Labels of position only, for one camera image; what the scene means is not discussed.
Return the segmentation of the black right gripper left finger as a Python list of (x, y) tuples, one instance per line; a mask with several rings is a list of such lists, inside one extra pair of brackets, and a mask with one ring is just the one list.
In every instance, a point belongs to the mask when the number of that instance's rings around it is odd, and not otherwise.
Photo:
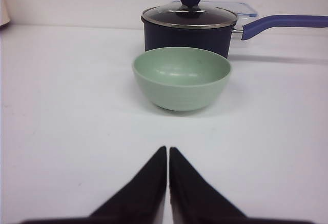
[(155, 218), (167, 187), (167, 149), (160, 147), (140, 171), (91, 217)]

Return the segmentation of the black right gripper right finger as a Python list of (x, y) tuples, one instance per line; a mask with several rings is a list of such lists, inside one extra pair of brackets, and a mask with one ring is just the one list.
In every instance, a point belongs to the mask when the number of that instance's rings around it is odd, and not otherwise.
[(169, 154), (171, 202), (182, 218), (246, 217), (207, 183), (176, 147), (171, 147)]

